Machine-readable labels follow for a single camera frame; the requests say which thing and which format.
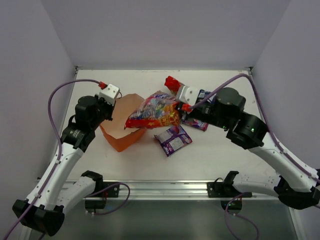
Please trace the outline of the blue white snack packet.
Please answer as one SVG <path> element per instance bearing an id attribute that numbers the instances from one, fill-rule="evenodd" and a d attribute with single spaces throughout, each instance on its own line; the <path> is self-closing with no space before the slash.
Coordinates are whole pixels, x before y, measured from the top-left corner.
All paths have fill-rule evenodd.
<path id="1" fill-rule="evenodd" d="M 196 103 L 202 101 L 204 98 L 206 98 L 211 92 L 210 91 L 206 91 L 203 89 L 199 90 L 198 96 L 197 96 L 197 100 Z M 211 96 L 209 99 L 207 99 L 206 101 L 210 104 L 214 103 L 214 97 L 215 95 Z"/>

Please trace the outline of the purple Fox's candy bag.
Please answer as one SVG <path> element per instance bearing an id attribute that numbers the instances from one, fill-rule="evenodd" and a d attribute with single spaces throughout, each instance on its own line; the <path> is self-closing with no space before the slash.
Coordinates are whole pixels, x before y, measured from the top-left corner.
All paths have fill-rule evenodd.
<path id="1" fill-rule="evenodd" d="M 205 123 L 205 122 L 202 122 L 200 120 L 193 119 L 193 118 L 182 120 L 182 123 L 184 125 L 186 125 L 186 126 L 201 130 L 203 132 L 205 132 L 208 129 L 208 126 L 209 126 L 208 123 Z"/>

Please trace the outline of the orange paper bag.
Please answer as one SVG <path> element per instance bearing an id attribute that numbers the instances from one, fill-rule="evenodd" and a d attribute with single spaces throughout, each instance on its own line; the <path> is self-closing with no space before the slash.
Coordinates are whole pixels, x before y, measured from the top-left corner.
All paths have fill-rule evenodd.
<path id="1" fill-rule="evenodd" d="M 117 152 L 124 151 L 146 133 L 146 129 L 125 128 L 126 120 L 143 101 L 144 99 L 136 93 L 118 98 L 112 120 L 105 120 L 100 124 L 104 138 Z"/>

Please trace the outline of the red chocolate bar packet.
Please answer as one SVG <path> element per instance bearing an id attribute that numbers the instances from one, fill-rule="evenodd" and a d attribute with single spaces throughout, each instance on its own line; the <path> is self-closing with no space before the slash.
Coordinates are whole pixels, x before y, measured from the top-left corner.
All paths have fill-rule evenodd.
<path id="1" fill-rule="evenodd" d="M 184 86 L 184 84 L 172 76 L 168 76 L 165 79 L 164 85 L 169 89 L 169 91 L 176 96 L 180 87 Z"/>

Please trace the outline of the purple white snack packet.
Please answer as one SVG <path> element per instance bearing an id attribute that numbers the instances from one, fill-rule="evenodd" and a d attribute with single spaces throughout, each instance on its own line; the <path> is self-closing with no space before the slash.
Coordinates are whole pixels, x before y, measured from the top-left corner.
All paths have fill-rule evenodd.
<path id="1" fill-rule="evenodd" d="M 193 140 L 187 132 L 179 125 L 172 126 L 160 134 L 154 135 L 160 147 L 167 157 L 191 144 Z"/>

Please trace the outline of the red snack packet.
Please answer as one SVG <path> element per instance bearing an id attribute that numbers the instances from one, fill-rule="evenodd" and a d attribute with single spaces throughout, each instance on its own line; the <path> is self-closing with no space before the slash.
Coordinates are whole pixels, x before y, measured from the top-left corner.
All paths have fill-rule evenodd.
<path id="1" fill-rule="evenodd" d="M 181 117 L 176 109 L 178 102 L 171 94 L 157 91 L 146 98 L 127 118 L 124 127 L 134 129 L 155 129 L 176 127 Z"/>

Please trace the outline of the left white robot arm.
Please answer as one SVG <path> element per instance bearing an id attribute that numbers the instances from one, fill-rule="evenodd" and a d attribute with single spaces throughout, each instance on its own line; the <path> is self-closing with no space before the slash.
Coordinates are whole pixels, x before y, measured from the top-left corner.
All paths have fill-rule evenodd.
<path id="1" fill-rule="evenodd" d="M 99 93 L 83 96 L 75 105 L 74 115 L 63 130 L 55 156 L 32 192 L 17 199 L 12 206 L 18 221 L 50 237 L 62 227 L 68 207 L 76 205 L 85 195 L 99 196 L 104 184 L 90 176 L 81 176 L 80 182 L 61 196 L 62 187 L 77 161 L 95 138 L 95 131 L 105 120 L 112 120 L 116 97 Z"/>

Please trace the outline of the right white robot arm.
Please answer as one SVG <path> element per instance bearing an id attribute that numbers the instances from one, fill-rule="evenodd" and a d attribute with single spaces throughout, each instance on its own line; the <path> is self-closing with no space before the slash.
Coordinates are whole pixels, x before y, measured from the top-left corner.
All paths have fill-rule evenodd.
<path id="1" fill-rule="evenodd" d="M 194 118 L 223 129 L 233 144 L 248 150 L 271 166 L 276 175 L 255 176 L 230 171 L 223 182 L 211 183 L 215 197 L 251 197 L 253 193 L 277 197 L 296 210 L 317 206 L 320 171 L 303 163 L 272 138 L 267 125 L 257 116 L 244 111 L 246 99 L 231 87 L 224 87 L 213 96 L 199 88 L 181 86 L 177 92 L 177 110 L 182 118 Z"/>

